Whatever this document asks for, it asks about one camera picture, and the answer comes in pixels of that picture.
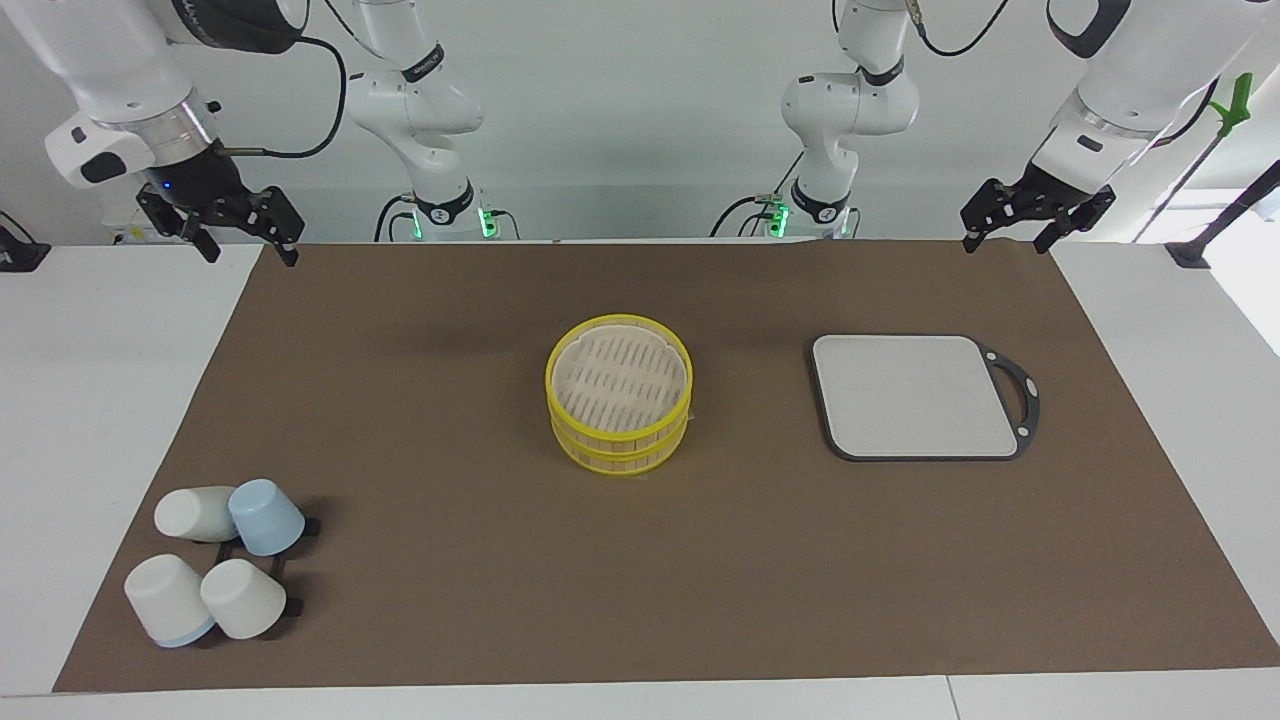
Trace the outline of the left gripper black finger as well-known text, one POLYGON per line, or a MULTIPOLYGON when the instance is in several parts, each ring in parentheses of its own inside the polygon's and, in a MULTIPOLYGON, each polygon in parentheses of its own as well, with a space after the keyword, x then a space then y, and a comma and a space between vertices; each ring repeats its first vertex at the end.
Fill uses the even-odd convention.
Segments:
POLYGON ((975 252, 993 231, 1004 227, 1005 205, 1005 186, 998 179, 987 179, 965 202, 961 208, 965 252, 975 252))
POLYGON ((1085 233, 1094 228, 1112 206, 1116 195, 1112 188, 1102 188, 1073 210, 1055 205, 1048 224, 1037 234, 1034 250, 1047 254, 1055 243, 1073 233, 1085 233))

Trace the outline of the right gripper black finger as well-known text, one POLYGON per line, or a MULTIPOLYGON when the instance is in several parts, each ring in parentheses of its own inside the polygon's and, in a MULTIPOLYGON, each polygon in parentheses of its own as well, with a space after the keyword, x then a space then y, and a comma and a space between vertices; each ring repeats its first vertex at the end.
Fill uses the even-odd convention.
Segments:
POLYGON ((161 237, 188 243, 206 263, 215 263, 220 258, 221 250, 204 227, 198 213, 183 217, 160 193, 137 193, 136 202, 161 237))
POLYGON ((305 220, 280 187, 266 187, 250 196, 250 233, 271 245, 285 266, 296 266, 296 245, 305 220))

